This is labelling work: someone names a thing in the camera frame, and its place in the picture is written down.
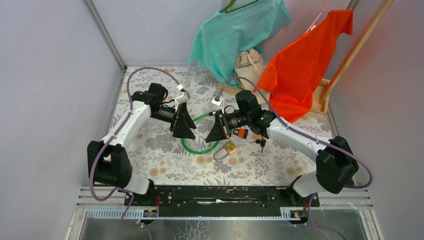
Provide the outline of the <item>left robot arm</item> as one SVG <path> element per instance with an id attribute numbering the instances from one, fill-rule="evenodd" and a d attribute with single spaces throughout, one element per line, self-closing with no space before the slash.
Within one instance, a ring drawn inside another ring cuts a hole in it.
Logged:
<path id="1" fill-rule="evenodd" d="M 100 183 L 136 194 L 144 206 L 152 204 L 155 192 L 149 179 L 134 172 L 126 148 L 131 145 L 137 132 L 148 119 L 169 123 L 172 137 L 192 139 L 196 125 L 188 113 L 187 102 L 190 94 L 178 85 L 181 95 L 174 106 L 165 105 L 168 90 L 158 83 L 152 83 L 147 91 L 137 91 L 130 97 L 130 108 L 116 126 L 100 141 L 91 141 L 87 147 L 88 173 L 90 183 Z"/>

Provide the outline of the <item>brass padlock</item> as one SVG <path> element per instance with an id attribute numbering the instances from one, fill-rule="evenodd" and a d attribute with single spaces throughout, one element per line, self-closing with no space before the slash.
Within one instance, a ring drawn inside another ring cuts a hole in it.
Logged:
<path id="1" fill-rule="evenodd" d="M 232 141 L 227 141 L 214 152 L 213 159 L 217 162 L 220 162 L 226 157 L 237 152 L 237 150 L 238 147 Z"/>

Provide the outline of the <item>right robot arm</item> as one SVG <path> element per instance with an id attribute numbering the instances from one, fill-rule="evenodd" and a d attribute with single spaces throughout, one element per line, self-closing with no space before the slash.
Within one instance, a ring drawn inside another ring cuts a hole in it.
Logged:
<path id="1" fill-rule="evenodd" d="M 205 141 L 226 140 L 233 130 L 248 127 L 256 135 L 285 144 L 309 157 L 315 162 L 316 170 L 297 177 L 289 185 L 291 189 L 286 198 L 291 205 L 301 205 L 313 193 L 340 193 L 358 171 L 358 163 L 343 137 L 318 137 L 287 123 L 270 109 L 263 109 L 249 90 L 238 92 L 235 100 L 238 108 L 228 113 L 222 98 L 211 99 L 220 109 L 213 113 L 215 122 Z"/>

